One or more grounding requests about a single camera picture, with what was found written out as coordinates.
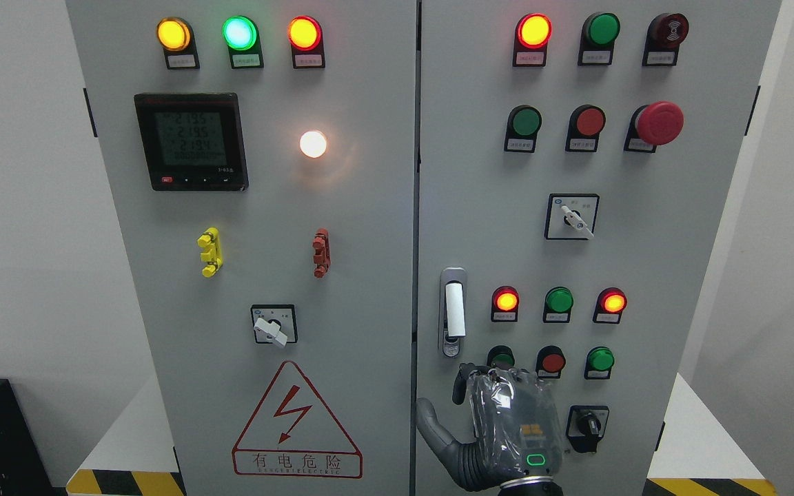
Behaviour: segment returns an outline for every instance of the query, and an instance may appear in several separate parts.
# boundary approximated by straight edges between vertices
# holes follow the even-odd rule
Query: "plastic wrapped hand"
[[[557,409],[535,374],[461,364],[453,402],[470,394],[476,441],[460,443],[441,426],[426,398],[416,403],[418,430],[450,476],[465,490],[501,485],[501,494],[560,495],[552,482],[562,445]]]

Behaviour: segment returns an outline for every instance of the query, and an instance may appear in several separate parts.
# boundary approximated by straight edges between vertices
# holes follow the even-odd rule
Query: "white wall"
[[[152,373],[63,1],[0,1],[0,377],[51,482]]]
[[[787,3],[794,8],[794,2]],[[787,28],[788,20],[791,16],[784,16],[778,28]],[[762,93],[769,90],[763,87]],[[740,191],[742,204],[735,204],[740,206],[736,224],[726,229],[725,220],[722,223],[720,234],[730,236],[733,227],[733,240],[722,245],[727,257],[717,291],[709,295],[712,313],[706,318],[703,311],[702,321],[697,320],[706,329],[705,335],[697,336],[702,338],[697,343],[700,354],[695,363],[693,333],[683,371],[686,377],[693,372],[694,390],[765,477],[780,494],[790,495],[794,494],[794,22],[773,100],[766,115],[757,120],[762,134],[746,194]],[[736,188],[742,186],[732,185],[734,198]],[[706,304],[706,287],[702,304]]]

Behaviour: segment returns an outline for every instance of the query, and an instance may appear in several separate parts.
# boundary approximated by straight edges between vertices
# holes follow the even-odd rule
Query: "digital power meter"
[[[152,189],[247,189],[237,94],[137,94],[136,119]]]

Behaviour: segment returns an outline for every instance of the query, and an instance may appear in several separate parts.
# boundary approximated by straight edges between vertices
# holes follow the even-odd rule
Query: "white switch handle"
[[[572,226],[575,230],[582,230],[586,232],[590,238],[593,238],[593,232],[587,226],[587,223],[577,214],[574,210],[567,206],[561,206],[561,210],[565,214],[565,220]]]
[[[287,346],[287,340],[289,339],[289,336],[281,332],[281,326],[279,326],[277,322],[269,322],[264,318],[259,317],[256,318],[256,322],[253,323],[253,329],[261,333],[265,333],[265,337],[273,342],[278,348],[284,348]]]
[[[464,288],[460,282],[450,282],[447,285],[447,323],[449,324],[449,337],[464,337]]]

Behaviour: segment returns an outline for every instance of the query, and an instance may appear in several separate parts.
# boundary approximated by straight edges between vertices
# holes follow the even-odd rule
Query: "illuminated white light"
[[[327,151],[327,137],[319,131],[308,131],[299,138],[299,150],[312,159]]]

